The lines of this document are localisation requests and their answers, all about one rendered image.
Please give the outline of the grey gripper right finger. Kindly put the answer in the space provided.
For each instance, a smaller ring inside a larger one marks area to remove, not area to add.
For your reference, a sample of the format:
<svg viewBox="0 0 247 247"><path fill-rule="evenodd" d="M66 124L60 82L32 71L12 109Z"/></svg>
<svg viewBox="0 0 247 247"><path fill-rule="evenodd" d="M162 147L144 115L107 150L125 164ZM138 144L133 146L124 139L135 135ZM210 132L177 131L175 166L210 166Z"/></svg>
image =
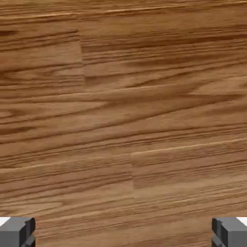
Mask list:
<svg viewBox="0 0 247 247"><path fill-rule="evenodd" d="M247 247L247 217L213 218L211 247Z"/></svg>

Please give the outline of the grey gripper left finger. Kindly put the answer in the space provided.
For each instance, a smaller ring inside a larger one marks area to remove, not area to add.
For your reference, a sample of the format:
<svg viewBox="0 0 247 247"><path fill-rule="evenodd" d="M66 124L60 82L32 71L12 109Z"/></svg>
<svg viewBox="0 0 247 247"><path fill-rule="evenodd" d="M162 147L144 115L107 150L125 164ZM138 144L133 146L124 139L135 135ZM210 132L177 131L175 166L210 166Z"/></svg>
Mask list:
<svg viewBox="0 0 247 247"><path fill-rule="evenodd" d="M33 217L0 217L0 247L35 247Z"/></svg>

